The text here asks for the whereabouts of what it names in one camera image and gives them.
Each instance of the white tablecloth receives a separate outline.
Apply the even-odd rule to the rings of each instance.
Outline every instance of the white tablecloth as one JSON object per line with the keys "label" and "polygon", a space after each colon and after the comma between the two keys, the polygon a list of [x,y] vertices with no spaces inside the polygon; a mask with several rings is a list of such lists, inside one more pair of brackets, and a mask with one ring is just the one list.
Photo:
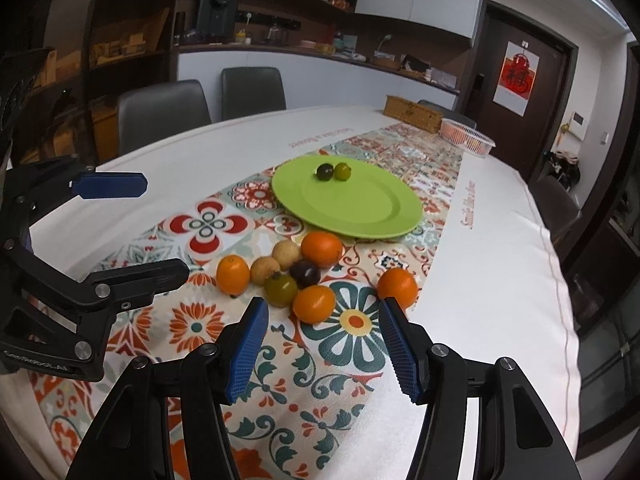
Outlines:
{"label": "white tablecloth", "polygon": [[[75,198],[31,229],[33,248],[51,265],[81,279],[99,260],[181,207],[211,192],[313,149],[397,121],[367,107],[318,107],[212,124],[113,160],[101,171],[141,171],[148,191],[139,199]],[[468,209],[470,203],[472,217]],[[489,157],[463,157],[458,184],[434,263],[412,322],[465,358],[494,362],[511,356],[524,370],[575,453],[578,437],[578,339],[558,259],[518,173]],[[351,430],[340,456],[316,478],[404,478],[424,408],[402,395],[385,373],[367,403],[375,413]],[[0,409],[30,454],[64,475],[33,396],[7,397],[26,374],[0,379]],[[471,478],[478,404],[470,400],[461,479]],[[366,456],[379,457],[365,464]],[[357,460],[350,460],[353,453]]]}

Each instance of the dining table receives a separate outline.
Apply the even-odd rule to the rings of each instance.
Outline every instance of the dining table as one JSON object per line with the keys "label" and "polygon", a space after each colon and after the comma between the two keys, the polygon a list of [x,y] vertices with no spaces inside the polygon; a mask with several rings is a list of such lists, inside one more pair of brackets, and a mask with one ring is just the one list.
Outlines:
{"label": "dining table", "polygon": [[[0,410],[46,478],[63,478],[92,419],[136,355],[183,357],[236,322],[261,289],[236,298],[216,286],[228,254],[251,264],[316,229],[271,189],[284,162],[335,155],[400,178],[422,203],[409,233],[384,240],[340,236],[343,255],[321,283],[337,301],[305,324],[269,307],[247,390],[223,418],[243,479],[405,478],[425,406],[402,394],[377,316],[387,269],[415,277],[409,320],[463,358],[513,358],[575,455],[580,374],[566,283],[526,183],[491,155],[480,158],[363,106],[283,110],[210,124],[160,140],[97,168],[136,171],[140,198],[73,198],[31,227],[35,254],[76,280],[100,269],[180,258],[178,290],[119,314],[97,383],[20,370],[0,377]],[[460,479],[471,479],[478,400],[469,399]],[[180,400],[168,399],[175,476],[187,480]]]}

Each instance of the dark brown door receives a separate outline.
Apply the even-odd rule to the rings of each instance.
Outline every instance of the dark brown door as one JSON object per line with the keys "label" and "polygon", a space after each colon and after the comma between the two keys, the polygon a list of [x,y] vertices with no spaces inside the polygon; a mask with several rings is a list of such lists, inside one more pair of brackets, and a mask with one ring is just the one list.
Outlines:
{"label": "dark brown door", "polygon": [[[491,154],[509,164],[527,180],[540,158],[564,84],[567,56],[560,48],[487,15],[472,74],[472,91],[464,114],[478,123],[478,130],[491,137]],[[495,90],[509,42],[540,58],[524,116],[494,102]]]}

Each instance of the gray leather chair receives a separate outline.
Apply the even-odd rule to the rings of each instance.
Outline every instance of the gray leather chair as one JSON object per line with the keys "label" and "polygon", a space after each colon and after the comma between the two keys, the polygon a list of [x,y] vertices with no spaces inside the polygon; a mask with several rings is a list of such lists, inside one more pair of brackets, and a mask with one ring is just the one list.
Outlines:
{"label": "gray leather chair", "polygon": [[222,71],[222,120],[286,110],[277,68],[236,66]]}
{"label": "gray leather chair", "polygon": [[542,221],[558,241],[579,220],[581,212],[574,200],[552,176],[547,175],[529,186]]}
{"label": "gray leather chair", "polygon": [[195,79],[147,86],[118,99],[121,155],[206,124],[209,108]]}
{"label": "gray leather chair", "polygon": [[459,114],[458,112],[453,112],[448,108],[437,105],[435,103],[431,103],[425,99],[419,100],[418,104],[427,106],[431,108],[431,110],[435,110],[436,112],[440,112],[445,119],[451,119],[452,121],[456,121],[458,123],[464,124],[465,126],[468,126],[469,128],[473,128],[474,130],[476,129],[476,122],[473,119],[469,119],[468,117],[464,116],[463,114]]}

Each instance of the blue gripper pad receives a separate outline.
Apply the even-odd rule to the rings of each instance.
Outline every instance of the blue gripper pad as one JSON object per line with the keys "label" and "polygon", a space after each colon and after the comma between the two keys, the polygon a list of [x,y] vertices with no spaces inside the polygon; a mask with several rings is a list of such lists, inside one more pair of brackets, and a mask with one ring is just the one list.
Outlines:
{"label": "blue gripper pad", "polygon": [[424,393],[418,380],[417,357],[411,352],[410,344],[402,335],[402,330],[386,301],[380,301],[380,332],[382,332],[382,339],[385,341],[400,389],[415,404]]}
{"label": "blue gripper pad", "polygon": [[[255,360],[258,358],[258,352],[262,347],[262,340],[267,333],[267,325],[269,324],[267,302],[263,298],[253,298],[244,315],[251,317],[244,326],[244,333],[229,366],[226,396],[231,402],[236,402],[236,399],[244,394],[251,373],[254,371]],[[240,321],[239,325],[244,325],[244,319]]]}
{"label": "blue gripper pad", "polygon": [[142,173],[83,173],[71,183],[82,198],[137,198],[146,191]]}

